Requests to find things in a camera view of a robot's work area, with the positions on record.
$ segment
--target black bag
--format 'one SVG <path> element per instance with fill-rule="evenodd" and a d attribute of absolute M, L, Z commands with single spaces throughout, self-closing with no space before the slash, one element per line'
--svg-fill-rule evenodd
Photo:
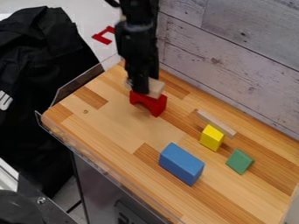
<path fill-rule="evenodd" d="M 72 175 L 65 146 L 37 124 L 59 87 L 99 61 L 60 8 L 19 10 L 0 22 L 0 158 L 51 197 Z"/>

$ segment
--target red object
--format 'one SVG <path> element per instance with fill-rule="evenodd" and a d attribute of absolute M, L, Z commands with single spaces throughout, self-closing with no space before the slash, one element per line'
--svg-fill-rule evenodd
<path fill-rule="evenodd" d="M 137 104 L 138 102 L 142 103 L 144 106 L 146 106 L 149 109 L 150 113 L 153 116 L 158 117 L 166 109 L 167 96 L 161 94 L 160 98 L 156 100 L 145 94 L 138 94 L 133 91 L 130 91 L 129 102 L 133 105 Z"/>
<path fill-rule="evenodd" d="M 107 28 L 105 30 L 103 30 L 102 32 L 99 32 L 98 34 L 94 34 L 93 39 L 96 39 L 105 45 L 110 45 L 112 43 L 112 40 L 103 37 L 103 35 L 107 32 L 111 32 L 111 33 L 115 34 L 115 28 L 113 28 L 111 26 L 107 26 Z"/>

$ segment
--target wooden wall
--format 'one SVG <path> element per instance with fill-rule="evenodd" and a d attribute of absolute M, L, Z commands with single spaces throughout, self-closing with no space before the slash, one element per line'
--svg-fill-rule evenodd
<path fill-rule="evenodd" d="M 299 0 L 160 0 L 161 68 L 299 139 Z"/>

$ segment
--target green block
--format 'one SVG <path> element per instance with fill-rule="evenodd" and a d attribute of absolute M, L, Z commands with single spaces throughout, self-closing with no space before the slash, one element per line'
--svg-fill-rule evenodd
<path fill-rule="evenodd" d="M 243 151 L 235 150 L 232 156 L 226 161 L 226 164 L 242 175 L 253 162 L 254 160 Z"/>

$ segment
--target toy block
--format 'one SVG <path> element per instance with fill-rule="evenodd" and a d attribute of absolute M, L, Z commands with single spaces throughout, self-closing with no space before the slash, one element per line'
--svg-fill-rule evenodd
<path fill-rule="evenodd" d="M 164 82 L 149 78 L 149 94 L 147 94 L 147 96 L 154 99 L 159 99 L 162 92 L 164 91 L 164 88 Z"/>
<path fill-rule="evenodd" d="M 237 134 L 235 130 L 231 129 L 226 124 L 219 121 L 217 118 L 208 114 L 204 110 L 198 109 L 198 116 L 205 122 L 211 124 L 213 127 L 221 131 L 222 133 L 226 134 L 226 136 L 229 136 L 230 138 L 234 138 L 234 136 Z"/>
<path fill-rule="evenodd" d="M 242 175 L 253 162 L 254 160 L 246 155 L 243 151 L 235 150 L 231 157 L 229 157 L 226 161 L 226 164 Z"/>
<path fill-rule="evenodd" d="M 174 143 L 161 152 L 159 164 L 189 186 L 195 184 L 205 168 L 204 162 Z"/>
<path fill-rule="evenodd" d="M 212 151 L 217 151 L 223 142 L 225 135 L 208 124 L 201 133 L 200 143 Z"/>
<path fill-rule="evenodd" d="M 167 96 L 161 94 L 159 99 L 156 100 L 156 99 L 151 98 L 145 94 L 138 94 L 133 91 L 130 91 L 129 92 L 129 101 L 133 105 L 135 105 L 138 102 L 142 103 L 149 109 L 150 113 L 153 116 L 158 117 L 166 109 Z"/>

